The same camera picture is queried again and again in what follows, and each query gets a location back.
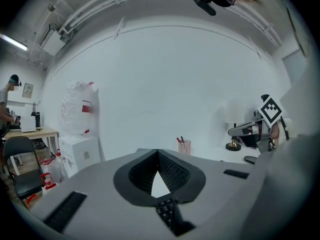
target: ceiling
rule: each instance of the ceiling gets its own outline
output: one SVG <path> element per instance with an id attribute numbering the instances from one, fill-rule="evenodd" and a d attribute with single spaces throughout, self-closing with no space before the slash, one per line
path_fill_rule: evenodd
<path id="1" fill-rule="evenodd" d="M 20 50 L 10 44 L 5 47 L 10 53 L 28 60 L 31 65 L 45 69 L 53 57 L 43 51 L 40 44 L 49 30 L 49 24 L 54 24 L 52 26 L 56 26 L 61 34 L 70 38 L 94 19 L 101 16 L 106 17 L 113 8 L 130 8 L 130 5 L 136 5 L 137 1 L 142 4 L 145 2 L 148 8 L 152 7 L 153 3 L 154 6 L 160 6 L 161 8 L 167 5 L 167 0 L 29 0 L 21 8 L 6 33 L 4 33 L 27 45 L 28 51 Z M 168 3 L 173 3 L 174 1 L 180 5 L 185 4 L 185 6 L 194 7 L 197 10 L 195 13 L 199 12 L 200 16 L 205 14 L 192 0 L 168 0 Z M 282 40 L 288 34 L 288 25 L 283 20 L 284 15 L 279 13 L 281 5 L 277 1 L 261 1 L 262 5 L 241 3 L 231 6 L 228 10 L 217 8 L 217 6 L 213 5 L 217 10 L 217 16 L 211 17 L 209 20 L 220 22 L 221 25 L 240 32 L 245 32 L 249 27 L 246 27 L 245 24 L 235 24 L 234 22 L 244 20 L 250 22 L 252 26 L 260 31 L 261 38 L 266 40 L 259 45 L 272 54 L 281 46 Z M 50 12 L 48 5 L 54 5 L 55 10 Z M 176 14 L 183 14 L 185 9 L 186 7 L 174 6 L 173 11 Z M 267 29 L 267 35 L 262 33 L 265 29 Z"/>

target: red object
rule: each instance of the red object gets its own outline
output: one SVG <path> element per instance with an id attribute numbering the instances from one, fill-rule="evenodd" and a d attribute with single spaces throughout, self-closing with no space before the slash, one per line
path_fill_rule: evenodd
<path id="1" fill-rule="evenodd" d="M 81 135 L 87 134 L 88 132 L 90 132 L 90 130 L 86 130 L 84 133 L 82 133 Z"/>
<path id="2" fill-rule="evenodd" d="M 85 112 L 85 113 L 91 113 L 91 107 L 90 106 L 86 106 L 86 105 L 83 105 L 82 106 L 82 112 Z"/>
<path id="3" fill-rule="evenodd" d="M 30 205 L 29 203 L 31 202 L 32 199 L 34 198 L 38 198 L 38 196 L 36 194 L 33 194 L 32 196 L 30 196 L 27 200 L 26 200 L 26 204 Z"/>
<path id="4" fill-rule="evenodd" d="M 44 159 L 42 164 L 44 166 L 48 166 L 48 165 L 50 165 L 50 161 L 48 161 L 48 159 Z"/>
<path id="5" fill-rule="evenodd" d="M 43 185 L 45 186 L 45 189 L 46 189 L 46 190 L 49 190 L 49 189 L 53 188 L 54 186 L 56 186 L 57 184 L 56 184 L 56 183 L 53 183 L 53 184 L 47 185 L 47 183 L 46 183 L 45 180 L 44 180 L 45 176 L 47 176 L 47 175 L 50 175 L 50 173 L 47 172 L 47 173 L 45 173 L 45 174 L 42 174 L 42 175 L 40 176 L 40 178 L 41 178 L 41 181 L 42 181 Z"/>

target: black cable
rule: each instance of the black cable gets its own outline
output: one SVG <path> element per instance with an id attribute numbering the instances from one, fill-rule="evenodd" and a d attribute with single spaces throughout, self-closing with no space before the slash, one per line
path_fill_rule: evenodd
<path id="1" fill-rule="evenodd" d="M 286 140 L 288 141 L 290 139 L 289 138 L 289 132 L 287 130 L 287 126 L 286 126 L 285 120 L 284 120 L 284 118 L 282 116 L 281 116 L 281 124 L 282 124 L 282 126 L 284 128 Z"/>
<path id="2" fill-rule="evenodd" d="M 4 136 L 6 136 L 6 134 L 9 132 L 9 130 L 10 130 L 10 124 L 9 124 L 8 127 L 6 128 L 5 133 L 1 136 L 1 141 L 2 141 L 2 138 L 3 138 Z"/>
<path id="3" fill-rule="evenodd" d="M 42 41 L 41 41 L 41 43 L 40 43 L 40 46 L 42 45 L 42 43 L 44 42 L 44 40 L 46 39 L 46 37 L 47 37 L 47 35 L 48 35 L 48 33 L 50 32 L 50 25 L 49 25 L 49 30 L 46 32 L 46 34 L 45 34 L 45 36 L 44 36 L 44 38 L 42 39 Z"/>

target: person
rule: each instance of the person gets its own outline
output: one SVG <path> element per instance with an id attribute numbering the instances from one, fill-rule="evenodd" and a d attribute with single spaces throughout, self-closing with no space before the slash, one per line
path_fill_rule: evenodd
<path id="1" fill-rule="evenodd" d="M 8 102 L 8 92 L 17 90 L 19 86 L 19 77 L 16 74 L 13 74 L 9 82 L 0 89 L 0 136 L 1 136 L 1 143 L 0 143 L 0 175 L 2 179 L 0 179 L 0 184 L 5 188 L 8 189 L 8 187 L 1 182 L 5 179 L 5 176 L 3 175 L 3 166 L 5 165 L 5 158 L 3 154 L 3 147 L 2 147 L 2 138 L 5 134 L 4 126 L 7 124 L 7 122 L 19 124 L 20 121 L 17 118 L 13 118 L 9 113 L 6 113 L 7 108 L 7 102 Z"/>

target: red label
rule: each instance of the red label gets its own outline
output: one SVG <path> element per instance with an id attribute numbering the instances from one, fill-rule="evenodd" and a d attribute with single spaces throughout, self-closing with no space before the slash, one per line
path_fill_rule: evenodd
<path id="1" fill-rule="evenodd" d="M 82 112 L 91 113 L 91 107 L 83 105 L 82 106 Z"/>

